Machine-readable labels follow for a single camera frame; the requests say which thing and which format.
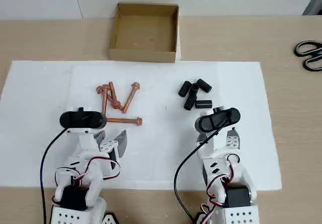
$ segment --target perforated white plate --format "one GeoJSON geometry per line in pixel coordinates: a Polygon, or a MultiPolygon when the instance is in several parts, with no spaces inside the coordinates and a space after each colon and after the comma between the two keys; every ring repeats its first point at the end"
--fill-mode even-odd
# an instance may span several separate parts
{"type": "Polygon", "coordinates": [[[223,208],[215,212],[215,223],[225,224],[259,224],[258,206],[223,208]]]}
{"type": "Polygon", "coordinates": [[[51,224],[89,224],[91,221],[90,211],[70,210],[61,207],[53,207],[51,224]]]}

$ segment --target red and white wire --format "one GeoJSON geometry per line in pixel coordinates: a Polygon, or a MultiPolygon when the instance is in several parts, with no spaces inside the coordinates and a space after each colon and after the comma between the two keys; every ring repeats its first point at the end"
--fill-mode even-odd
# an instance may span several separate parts
{"type": "Polygon", "coordinates": [[[114,163],[115,165],[118,166],[119,171],[118,171],[118,173],[116,175],[113,175],[113,176],[103,176],[103,180],[111,180],[111,179],[114,179],[114,178],[116,178],[116,177],[118,177],[120,175],[120,173],[121,173],[121,166],[120,166],[120,164],[117,161],[115,161],[113,159],[110,159],[108,157],[99,157],[99,156],[96,156],[96,157],[93,157],[93,158],[91,158],[89,160],[89,162],[87,163],[85,172],[83,174],[77,176],[76,178],[74,178],[74,180],[81,180],[87,174],[87,172],[89,170],[89,167],[91,165],[91,162],[93,160],[107,160],[107,161],[109,161],[111,163],[114,163]]]}
{"type": "Polygon", "coordinates": [[[211,218],[211,216],[213,215],[214,211],[215,211],[215,208],[216,206],[223,206],[223,203],[220,203],[220,202],[217,202],[217,201],[214,201],[214,196],[212,194],[209,193],[209,189],[212,187],[212,185],[214,184],[214,182],[218,179],[221,179],[223,182],[226,182],[226,183],[230,183],[233,178],[234,178],[234,171],[233,171],[233,168],[232,168],[232,165],[231,165],[231,162],[229,161],[230,165],[229,165],[229,168],[230,168],[230,177],[226,174],[221,174],[221,175],[217,175],[215,178],[213,178],[210,183],[207,185],[207,188],[206,188],[206,193],[209,197],[208,201],[210,203],[213,204],[213,208],[210,210],[210,207],[204,203],[201,204],[201,210],[206,214],[205,217],[203,218],[201,224],[206,224],[207,221],[211,218]],[[206,211],[203,209],[203,207],[206,206],[208,208],[208,213],[206,213],[206,211]]]}

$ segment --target black cable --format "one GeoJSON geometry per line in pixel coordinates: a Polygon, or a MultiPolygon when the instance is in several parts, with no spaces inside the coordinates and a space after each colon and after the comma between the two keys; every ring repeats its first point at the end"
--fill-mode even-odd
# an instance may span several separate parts
{"type": "Polygon", "coordinates": [[[179,171],[181,169],[181,167],[186,163],[186,161],[196,152],[198,151],[198,149],[200,149],[203,145],[205,145],[206,143],[208,143],[209,140],[211,140],[215,135],[218,135],[218,133],[223,129],[223,127],[225,126],[226,122],[228,121],[228,118],[225,119],[225,121],[222,123],[222,125],[220,126],[220,128],[218,128],[216,131],[214,131],[209,137],[207,137],[201,144],[199,144],[194,150],[191,151],[190,154],[188,154],[188,156],[185,157],[184,160],[182,160],[182,162],[179,164],[177,171],[175,173],[175,178],[174,178],[174,191],[175,191],[175,195],[176,198],[179,202],[179,204],[181,205],[182,209],[185,211],[185,213],[188,215],[188,217],[190,218],[191,221],[194,221],[194,218],[192,217],[192,215],[190,214],[190,212],[188,211],[188,209],[185,207],[185,205],[183,204],[182,200],[180,199],[180,196],[178,194],[177,191],[177,177],[179,174],[179,171]]]}
{"type": "Polygon", "coordinates": [[[57,139],[62,136],[68,128],[64,128],[47,146],[44,155],[42,156],[41,164],[40,164],[40,188],[41,188],[41,198],[42,198],[42,211],[43,211],[43,216],[44,216],[44,224],[47,224],[47,217],[46,217],[46,201],[45,201],[45,192],[44,192],[44,185],[42,181],[42,173],[43,173],[43,168],[44,168],[44,162],[45,158],[47,155],[47,152],[49,151],[50,147],[54,144],[54,142],[57,141],[57,139]]]}

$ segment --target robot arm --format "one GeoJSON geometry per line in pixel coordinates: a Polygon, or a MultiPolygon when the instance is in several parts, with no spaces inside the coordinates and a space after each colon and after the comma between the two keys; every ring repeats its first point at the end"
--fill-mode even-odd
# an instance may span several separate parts
{"type": "MultiPolygon", "coordinates": [[[[215,121],[220,114],[221,109],[215,109],[208,119],[215,121]]],[[[196,143],[198,146],[207,138],[207,133],[201,128],[197,130],[200,132],[196,143]]],[[[247,170],[242,165],[240,138],[236,129],[228,131],[226,146],[215,148],[214,140],[211,139],[198,149],[197,154],[203,170],[208,202],[201,205],[203,212],[197,215],[195,223],[258,224],[257,193],[247,170]]]]}
{"type": "MultiPolygon", "coordinates": [[[[106,202],[99,194],[104,180],[116,178],[120,174],[119,160],[126,149],[127,135],[125,130],[114,140],[105,140],[105,131],[101,130],[106,124],[104,118],[100,113],[83,110],[67,112],[61,116],[61,125],[68,127],[68,134],[78,137],[78,143],[64,166],[55,173],[57,188],[53,197],[55,205],[51,223],[70,223],[74,216],[82,219],[78,223],[116,223],[103,219],[106,202]],[[70,127],[71,118],[83,119],[82,116],[93,114],[95,122],[81,122],[77,127],[70,127]]],[[[115,216],[109,214],[106,219],[115,220],[115,216]]]]}

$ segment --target black cylinder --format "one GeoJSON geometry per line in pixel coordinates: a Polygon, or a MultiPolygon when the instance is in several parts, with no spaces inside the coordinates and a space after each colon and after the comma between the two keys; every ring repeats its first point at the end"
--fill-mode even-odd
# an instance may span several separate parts
{"type": "Polygon", "coordinates": [[[191,83],[189,81],[185,81],[183,83],[183,85],[181,86],[178,95],[181,97],[185,97],[187,95],[187,93],[189,92],[190,88],[191,88],[191,83]]]}
{"type": "Polygon", "coordinates": [[[197,109],[203,108],[212,108],[212,101],[211,100],[200,100],[195,102],[195,107],[197,109]]]}
{"type": "Polygon", "coordinates": [[[189,92],[189,95],[197,95],[197,93],[198,93],[198,91],[199,91],[199,86],[198,86],[198,84],[197,83],[193,83],[192,85],[191,85],[191,88],[190,88],[190,92],[189,92]]]}
{"type": "Polygon", "coordinates": [[[195,104],[195,101],[197,100],[197,95],[189,94],[186,103],[184,104],[184,109],[190,111],[193,107],[193,104],[195,104]]]}
{"type": "Polygon", "coordinates": [[[211,85],[209,85],[208,83],[206,83],[205,81],[203,81],[202,79],[199,79],[198,81],[197,81],[197,84],[198,84],[198,86],[199,86],[199,88],[201,89],[201,90],[203,90],[204,92],[210,92],[211,91],[211,89],[212,89],[212,86],[211,85]]]}

